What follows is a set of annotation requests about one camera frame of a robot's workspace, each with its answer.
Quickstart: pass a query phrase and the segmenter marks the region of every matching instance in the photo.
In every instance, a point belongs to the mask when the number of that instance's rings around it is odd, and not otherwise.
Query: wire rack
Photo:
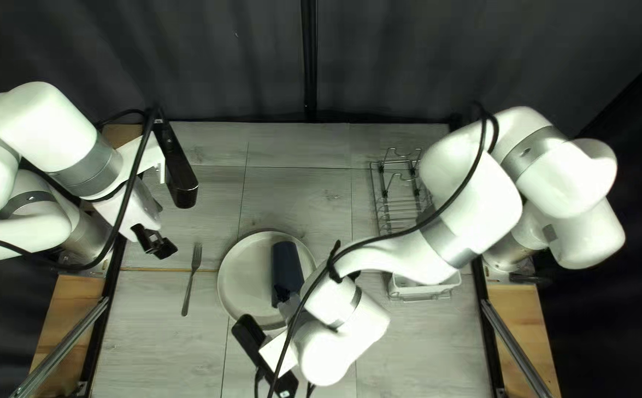
[[[421,155],[421,148],[402,154],[390,147],[381,161],[370,162],[372,196],[380,235],[413,227],[417,217],[431,206],[431,194],[419,178]],[[387,281],[387,294],[392,299],[405,302],[436,300],[449,297],[451,289],[460,283],[458,272],[440,285],[421,285],[393,274]]]
[[[419,178],[421,148],[400,154],[387,148],[381,161],[371,161],[372,192],[381,235],[411,228],[430,204],[431,194]]]

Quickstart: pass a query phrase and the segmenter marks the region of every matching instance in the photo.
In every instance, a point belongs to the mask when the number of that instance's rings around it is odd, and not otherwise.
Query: white plate
[[[250,314],[264,330],[285,326],[272,307],[272,245],[281,241],[296,244],[304,279],[316,268],[311,251],[289,234],[263,231],[245,237],[228,251],[218,272],[220,303],[232,319]]]

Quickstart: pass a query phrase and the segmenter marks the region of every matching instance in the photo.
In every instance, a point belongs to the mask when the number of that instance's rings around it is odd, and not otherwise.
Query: silver fork
[[[198,268],[201,267],[201,257],[202,244],[200,242],[196,242],[192,247],[191,276],[188,278],[188,288],[185,289],[184,308],[181,310],[182,317],[188,315],[188,303],[191,301],[192,276],[194,276]]]

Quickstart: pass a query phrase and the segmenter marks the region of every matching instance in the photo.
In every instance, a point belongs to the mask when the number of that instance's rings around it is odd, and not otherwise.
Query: black pole
[[[493,398],[504,398],[506,396],[505,384],[503,384],[503,371],[500,366],[496,333],[480,307],[481,300],[488,300],[488,287],[486,286],[486,277],[483,274],[483,260],[481,257],[471,261],[471,270],[473,271],[473,283],[476,287],[478,312],[481,314],[481,332],[483,334],[483,344],[485,345],[486,351],[486,362],[488,365],[488,376],[491,382],[491,393],[493,394]]]
[[[301,0],[301,30],[304,45],[304,113],[316,121],[318,93],[318,31],[316,0]]]

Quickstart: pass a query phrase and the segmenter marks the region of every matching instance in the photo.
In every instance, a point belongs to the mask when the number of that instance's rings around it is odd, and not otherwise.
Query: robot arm
[[[155,131],[159,138],[161,128],[155,128]],[[104,220],[114,224],[122,205],[123,185],[129,178],[140,140],[139,137],[117,150],[113,149],[56,87],[46,83],[28,83],[0,94],[0,212],[15,198],[14,195],[20,193],[17,192],[17,185],[20,184],[18,176],[22,172],[18,170],[18,163],[23,156],[68,192],[91,201]],[[167,154],[176,150],[173,147],[178,146],[178,142],[174,137],[165,141]],[[186,177],[192,176],[187,161],[176,160],[179,166],[185,164],[188,167],[188,170],[184,170],[189,171]],[[167,173],[168,182],[171,172],[165,169],[165,164],[166,155],[157,145],[157,140],[148,140],[138,173],[156,167],[160,182],[164,182],[164,173]],[[95,250],[98,244],[83,245],[84,236],[90,242],[97,241],[93,228],[84,226],[87,223],[82,221],[89,216],[79,210],[72,211],[74,205],[39,177],[32,175],[24,178],[31,184],[44,185],[41,186],[43,190],[51,191],[51,196],[60,199],[38,206],[58,208],[43,210],[42,217],[30,217],[28,222],[22,217],[0,220],[0,240],[28,251],[48,249],[59,244]],[[185,182],[187,191],[184,192],[185,200],[181,200],[185,203],[176,200],[179,207],[190,207],[195,203],[198,183],[194,177],[186,178]],[[28,206],[35,209],[36,204]],[[47,216],[69,221],[70,234],[63,236],[55,220],[45,221],[44,217]],[[36,219],[44,221],[39,224]],[[157,204],[148,189],[136,180],[120,232],[129,240],[139,240],[142,245],[150,247],[152,243],[149,236],[160,229]],[[175,252],[175,247],[169,241],[161,241],[163,243],[153,250],[159,258]],[[82,258],[92,258],[90,252],[80,254]],[[17,253],[0,247],[0,259],[15,255]]]
[[[385,333],[387,310],[347,277],[357,270],[384,270],[436,284],[486,250],[484,258],[491,258],[503,237],[518,230],[530,233],[533,249],[550,247],[568,268],[602,261],[622,245],[625,235],[605,199],[615,178],[612,151],[593,140],[568,140],[530,108],[511,108],[495,117],[500,132],[492,155],[481,158],[469,183],[440,217],[418,231],[346,254],[335,264],[342,282],[326,275],[309,293],[305,310],[313,318],[294,331],[281,374],[298,364],[311,383],[334,384]],[[420,176],[435,208],[466,177],[481,128],[476,122],[457,130],[424,155]],[[486,133],[489,142],[490,123]],[[518,190],[528,198],[525,210]],[[315,278],[309,277],[302,295]],[[286,332],[260,350],[272,368],[285,338]]]

